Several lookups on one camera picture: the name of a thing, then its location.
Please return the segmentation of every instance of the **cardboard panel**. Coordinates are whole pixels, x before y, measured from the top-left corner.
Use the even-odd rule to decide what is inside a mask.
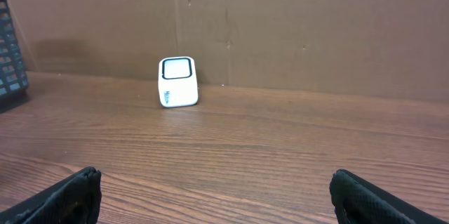
[[[176,0],[180,54],[195,59],[202,83],[227,84],[226,0]]]
[[[10,2],[44,72],[156,79],[176,55],[173,0]]]
[[[228,0],[231,85],[449,100],[448,0]]]

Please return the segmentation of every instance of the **white rectangular object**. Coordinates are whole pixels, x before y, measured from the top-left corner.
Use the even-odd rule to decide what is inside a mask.
[[[159,63],[159,99],[164,107],[198,102],[195,62],[190,57],[165,58]]]

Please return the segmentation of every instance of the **gray basket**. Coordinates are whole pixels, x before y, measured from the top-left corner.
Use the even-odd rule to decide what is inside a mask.
[[[27,75],[8,2],[0,0],[0,100],[24,93],[27,87]]]

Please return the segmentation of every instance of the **device screen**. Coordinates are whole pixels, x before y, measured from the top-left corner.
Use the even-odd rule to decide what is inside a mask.
[[[163,78],[177,79],[190,77],[190,60],[188,58],[168,59],[163,62]]]

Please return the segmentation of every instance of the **brown wall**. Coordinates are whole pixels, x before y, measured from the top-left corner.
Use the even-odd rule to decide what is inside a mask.
[[[449,0],[10,0],[31,70],[449,100]]]

